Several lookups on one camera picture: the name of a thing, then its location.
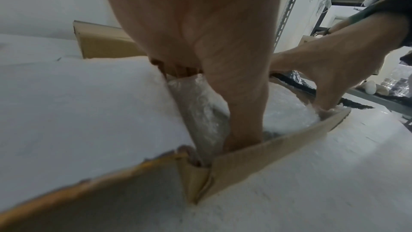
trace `bubble wrap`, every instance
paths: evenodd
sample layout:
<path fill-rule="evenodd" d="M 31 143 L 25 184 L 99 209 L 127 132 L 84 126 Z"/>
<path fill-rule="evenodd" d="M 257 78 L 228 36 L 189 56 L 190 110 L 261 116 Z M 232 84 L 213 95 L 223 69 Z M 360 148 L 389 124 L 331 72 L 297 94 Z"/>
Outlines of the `bubble wrap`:
<path fill-rule="evenodd" d="M 305 106 L 287 88 L 269 83 L 269 98 L 264 114 L 264 140 L 295 132 L 320 121 L 311 106 Z M 194 140 L 203 164 L 222 152 L 229 134 L 229 108 L 203 75 L 169 81 L 183 119 Z"/>

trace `plastic wrap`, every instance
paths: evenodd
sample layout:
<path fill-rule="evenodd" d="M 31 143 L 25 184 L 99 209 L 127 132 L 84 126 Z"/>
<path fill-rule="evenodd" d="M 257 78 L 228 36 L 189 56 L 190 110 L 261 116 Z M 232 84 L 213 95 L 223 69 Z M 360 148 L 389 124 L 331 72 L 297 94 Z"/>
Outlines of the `plastic wrap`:
<path fill-rule="evenodd" d="M 307 128 L 320 121 L 311 106 L 304 105 L 287 88 L 269 83 L 269 98 L 264 114 L 264 139 Z M 229 108 L 208 85 L 203 75 L 169 82 L 189 132 L 203 163 L 220 154 L 229 134 Z"/>

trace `box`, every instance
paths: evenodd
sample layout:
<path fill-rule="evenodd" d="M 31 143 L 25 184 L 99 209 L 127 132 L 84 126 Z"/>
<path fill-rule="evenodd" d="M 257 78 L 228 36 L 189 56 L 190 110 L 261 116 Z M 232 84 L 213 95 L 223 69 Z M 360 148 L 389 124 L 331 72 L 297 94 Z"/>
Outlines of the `box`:
<path fill-rule="evenodd" d="M 89 41 L 83 42 L 83 45 L 85 43 L 103 43 L 100 41 L 100 35 L 94 36 L 93 34 L 89 34 L 88 38 L 90 38 Z M 108 44 L 110 37 L 106 35 L 104 38 L 104 43 Z M 118 39 L 118 34 L 115 34 L 113 41 L 116 43 Z M 120 48 L 122 45 L 113 44 L 111 46 Z M 116 49 L 111 49 L 110 55 L 120 57 L 122 52 L 123 50 L 119 50 L 117 54 Z M 276 79 L 272 79 L 271 81 L 282 84 Z M 305 103 L 313 99 L 299 90 L 295 90 L 289 86 L 287 87 L 296 93 L 298 98 Z M 131 177 L 139 176 L 151 169 L 168 164 L 177 165 L 182 187 L 188 202 L 198 204 L 219 191 L 247 179 L 250 175 L 260 171 L 267 165 L 299 150 L 307 143 L 326 135 L 327 132 L 339 125 L 339 123 L 348 116 L 350 111 L 350 108 L 343 109 L 336 114 L 324 117 L 319 123 L 301 131 L 217 156 L 208 167 L 198 166 L 193 157 L 191 157 L 190 150 L 182 147 L 181 144 L 176 144 L 174 150 L 165 151 L 161 155 L 147 159 L 135 166 L 120 171 L 113 170 L 112 173 L 93 179 L 84 177 L 76 184 L 50 191 L 44 195 L 38 195 L 36 198 L 26 202 L 20 202 L 15 207 L 0 213 L 0 229 L 41 211 L 56 208 L 61 204 L 75 199 L 81 199 L 83 196 L 93 193 L 93 191 L 96 191 L 98 188 L 128 180 Z"/>
<path fill-rule="evenodd" d="M 146 55 L 121 28 L 81 21 L 74 21 L 73 27 L 85 59 Z"/>

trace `cardboard box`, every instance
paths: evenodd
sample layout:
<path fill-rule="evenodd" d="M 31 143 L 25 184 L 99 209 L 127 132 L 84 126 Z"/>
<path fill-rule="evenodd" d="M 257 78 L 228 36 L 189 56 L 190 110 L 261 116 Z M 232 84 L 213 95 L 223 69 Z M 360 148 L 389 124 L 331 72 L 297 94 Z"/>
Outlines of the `cardboard box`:
<path fill-rule="evenodd" d="M 146 55 L 123 29 L 74 21 L 83 58 L 124 58 Z"/>
<path fill-rule="evenodd" d="M 95 35 L 94 37 L 89 34 L 88 38 L 90 38 L 90 40 L 87 43 L 103 43 L 100 41 L 99 35 Z M 104 43 L 107 44 L 110 42 L 109 36 L 106 35 L 104 38 Z M 118 42 L 118 35 L 114 35 L 113 41 L 115 43 Z M 113 44 L 111 46 L 120 47 L 121 45 Z M 111 49 L 110 54 L 115 54 L 115 51 L 116 49 Z M 298 97 L 304 102 L 312 100 L 312 97 L 307 96 L 299 90 L 293 88 L 291 88 L 291 90 L 298 94 Z M 339 125 L 339 123 L 348 116 L 350 111 L 350 108 L 343 109 L 301 131 L 280 136 L 249 148 L 217 156 L 209 167 L 200 167 L 193 163 L 193 158 L 188 151 L 182 150 L 180 144 L 176 144 L 174 151 L 165 152 L 155 159 L 147 160 L 137 166 L 109 173 L 95 179 L 84 177 L 84 179 L 79 180 L 77 184 L 50 191 L 45 195 L 40 195 L 37 198 L 20 203 L 0 213 L 0 228 L 41 211 L 55 208 L 65 202 L 81 198 L 98 188 L 130 179 L 153 168 L 167 164 L 177 164 L 186 198 L 190 203 L 197 204 L 219 191 L 245 180 L 248 176 L 302 148 L 309 142 L 326 135 L 327 132 Z"/>

